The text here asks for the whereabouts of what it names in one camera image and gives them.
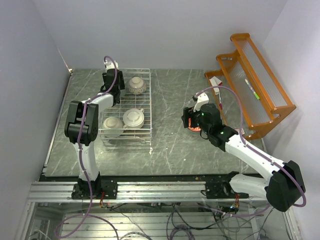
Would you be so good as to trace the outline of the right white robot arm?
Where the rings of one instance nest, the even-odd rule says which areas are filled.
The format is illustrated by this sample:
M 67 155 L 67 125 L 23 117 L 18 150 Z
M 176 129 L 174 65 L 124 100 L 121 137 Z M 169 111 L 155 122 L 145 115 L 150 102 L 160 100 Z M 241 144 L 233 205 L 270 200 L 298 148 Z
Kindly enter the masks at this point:
M 299 165 L 292 160 L 277 159 L 245 140 L 238 131 L 222 123 L 214 104 L 185 107 L 181 119 L 184 128 L 198 127 L 213 146 L 239 158 L 260 174 L 261 177 L 251 177 L 233 172 L 220 186 L 224 197 L 246 193 L 265 198 L 272 207 L 286 212 L 304 196 L 306 188 Z

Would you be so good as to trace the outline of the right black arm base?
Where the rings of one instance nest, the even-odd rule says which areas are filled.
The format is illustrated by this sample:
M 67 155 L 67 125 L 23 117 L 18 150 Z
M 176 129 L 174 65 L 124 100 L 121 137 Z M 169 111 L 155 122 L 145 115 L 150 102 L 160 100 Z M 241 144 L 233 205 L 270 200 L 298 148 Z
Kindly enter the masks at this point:
M 205 189 L 201 190 L 200 193 L 207 199 L 248 198 L 247 193 L 235 192 L 230 185 L 231 179 L 237 175 L 239 175 L 237 171 L 222 175 L 215 174 L 205 181 Z

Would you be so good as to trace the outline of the white wire dish rack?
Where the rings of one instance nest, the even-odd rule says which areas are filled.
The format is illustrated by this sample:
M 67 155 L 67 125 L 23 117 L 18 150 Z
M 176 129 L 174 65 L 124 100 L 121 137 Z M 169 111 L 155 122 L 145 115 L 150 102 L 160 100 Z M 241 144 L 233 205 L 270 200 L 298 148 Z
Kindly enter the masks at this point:
M 119 141 L 149 143 L 152 137 L 152 96 L 151 70 L 148 68 L 123 68 L 124 83 L 127 85 L 134 77 L 141 78 L 146 84 L 146 90 L 141 94 L 133 94 L 126 87 L 126 93 L 119 103 L 102 112 L 100 117 L 99 136 L 104 144 L 115 144 Z M 119 128 L 115 130 L 105 127 L 104 121 L 108 117 L 118 118 L 121 121 L 126 111 L 130 109 L 143 110 L 144 123 L 140 128 Z

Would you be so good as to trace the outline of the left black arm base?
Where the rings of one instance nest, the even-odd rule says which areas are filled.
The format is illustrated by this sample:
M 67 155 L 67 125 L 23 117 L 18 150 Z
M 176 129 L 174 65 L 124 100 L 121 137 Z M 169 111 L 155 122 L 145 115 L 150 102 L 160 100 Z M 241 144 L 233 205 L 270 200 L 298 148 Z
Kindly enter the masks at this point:
M 77 183 L 73 186 L 71 198 L 73 200 L 89 200 L 91 198 L 89 185 L 93 199 L 115 200 L 117 198 L 118 183 L 111 178 L 101 177 L 100 174 L 95 181 L 90 182 L 78 178 Z

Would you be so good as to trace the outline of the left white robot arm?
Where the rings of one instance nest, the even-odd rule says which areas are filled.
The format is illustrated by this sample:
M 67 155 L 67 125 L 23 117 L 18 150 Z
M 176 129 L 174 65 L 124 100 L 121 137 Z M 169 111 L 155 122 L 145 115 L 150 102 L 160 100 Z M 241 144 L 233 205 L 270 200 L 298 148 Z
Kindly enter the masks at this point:
M 73 100 L 69 104 L 64 134 L 73 144 L 79 163 L 79 180 L 88 181 L 85 194 L 96 199 L 102 193 L 97 183 L 100 176 L 95 157 L 95 140 L 99 132 L 99 114 L 120 102 L 125 90 L 123 73 L 119 69 L 108 69 L 102 74 L 100 92 L 87 100 Z

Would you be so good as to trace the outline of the red patterned bowl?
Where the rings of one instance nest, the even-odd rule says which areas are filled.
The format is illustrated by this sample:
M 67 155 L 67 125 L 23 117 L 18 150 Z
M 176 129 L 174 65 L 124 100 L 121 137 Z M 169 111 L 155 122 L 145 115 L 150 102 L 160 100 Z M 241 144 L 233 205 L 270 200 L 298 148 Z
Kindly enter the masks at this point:
M 192 119 L 188 119 L 188 129 L 192 132 L 199 133 L 201 131 L 200 127 L 192 127 Z

